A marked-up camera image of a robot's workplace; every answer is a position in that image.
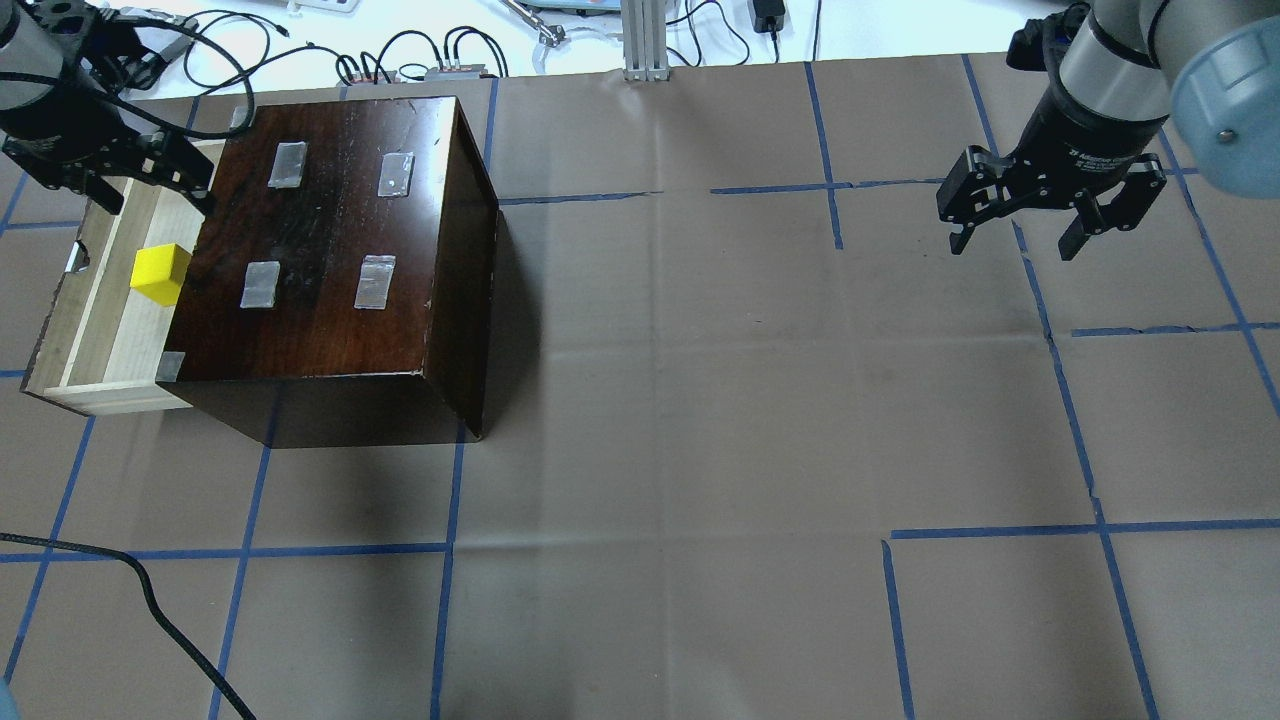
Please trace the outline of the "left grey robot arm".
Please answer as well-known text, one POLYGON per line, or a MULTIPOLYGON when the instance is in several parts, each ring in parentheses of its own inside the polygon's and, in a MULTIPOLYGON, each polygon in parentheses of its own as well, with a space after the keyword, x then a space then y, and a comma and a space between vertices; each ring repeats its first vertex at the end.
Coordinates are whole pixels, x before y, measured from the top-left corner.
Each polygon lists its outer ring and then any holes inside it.
POLYGON ((3 154, 49 190, 69 190, 118 214, 125 177, 215 206, 214 165, 188 133, 122 100, 148 88, 175 51, 150 47, 141 29, 193 38, 188 20, 86 1, 5 1, 1 12, 3 154))

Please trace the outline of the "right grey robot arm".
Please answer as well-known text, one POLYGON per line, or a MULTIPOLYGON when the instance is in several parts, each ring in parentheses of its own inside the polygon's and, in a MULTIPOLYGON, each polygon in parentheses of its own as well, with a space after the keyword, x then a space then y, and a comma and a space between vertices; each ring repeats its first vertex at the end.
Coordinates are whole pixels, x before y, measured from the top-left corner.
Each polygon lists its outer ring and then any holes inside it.
POLYGON ((972 145, 940 186, 952 254, 1028 208, 1074 211, 1062 260, 1137 228, 1167 182, 1149 151, 1167 122, 1213 187, 1277 197, 1275 1, 1075 1, 1028 20, 1006 63, 1047 86, 1010 154, 972 145))

